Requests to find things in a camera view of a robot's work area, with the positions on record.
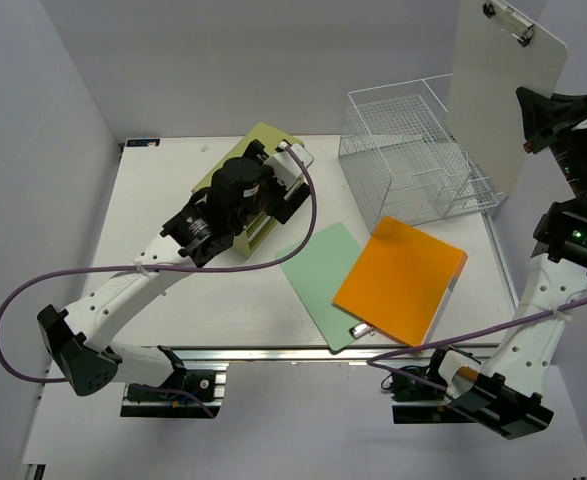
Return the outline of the white clipboard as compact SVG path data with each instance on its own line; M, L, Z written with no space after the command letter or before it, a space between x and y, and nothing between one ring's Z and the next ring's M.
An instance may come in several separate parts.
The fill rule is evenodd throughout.
M566 59L565 43L510 3L460 3L446 125L505 195L526 156L516 90L550 96Z

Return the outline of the green metal tool chest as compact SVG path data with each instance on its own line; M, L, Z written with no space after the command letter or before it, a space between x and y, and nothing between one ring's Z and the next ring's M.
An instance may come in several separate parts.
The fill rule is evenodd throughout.
M230 247L245 258L310 195L303 173L283 143L292 147L305 167L312 165L314 157L301 138L260 122L192 189L195 203L215 227L234 235Z

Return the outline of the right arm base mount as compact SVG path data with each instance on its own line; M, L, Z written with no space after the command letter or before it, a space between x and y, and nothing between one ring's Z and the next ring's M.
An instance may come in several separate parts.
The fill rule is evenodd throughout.
M407 365L398 372L390 372L381 382L381 389L392 397L392 414L395 424L458 424L484 421L493 423L499 417L490 410L472 413L472 418L445 406L445 394L415 379L427 379L443 385L444 381L431 374L426 365Z

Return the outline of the green clipboard with paper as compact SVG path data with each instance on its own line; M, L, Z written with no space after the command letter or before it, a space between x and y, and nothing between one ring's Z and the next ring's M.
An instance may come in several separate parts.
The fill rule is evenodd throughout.
M280 267L322 335L339 352L356 339L361 321L337 307L333 299L360 256L362 247L347 227L335 222L313 234L304 249Z

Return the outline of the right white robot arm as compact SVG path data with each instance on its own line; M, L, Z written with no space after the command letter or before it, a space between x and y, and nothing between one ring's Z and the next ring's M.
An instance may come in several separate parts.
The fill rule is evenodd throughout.
M545 97L520 87L526 152L551 151L574 196L554 202L533 237L524 292L495 353L480 362L451 347L424 374L426 390L446 409L512 440L545 430L546 375L570 307L587 291L587 95Z

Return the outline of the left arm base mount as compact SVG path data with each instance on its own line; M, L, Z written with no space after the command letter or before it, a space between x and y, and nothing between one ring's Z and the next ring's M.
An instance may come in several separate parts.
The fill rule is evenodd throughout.
M186 374L155 392L126 385L120 408L122 418L214 419L222 406L228 363L184 361Z

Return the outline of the orange notebook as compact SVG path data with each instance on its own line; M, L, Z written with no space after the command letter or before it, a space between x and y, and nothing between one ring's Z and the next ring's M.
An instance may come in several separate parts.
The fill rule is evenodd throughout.
M432 335L468 255L392 217L371 234L333 303L393 339Z

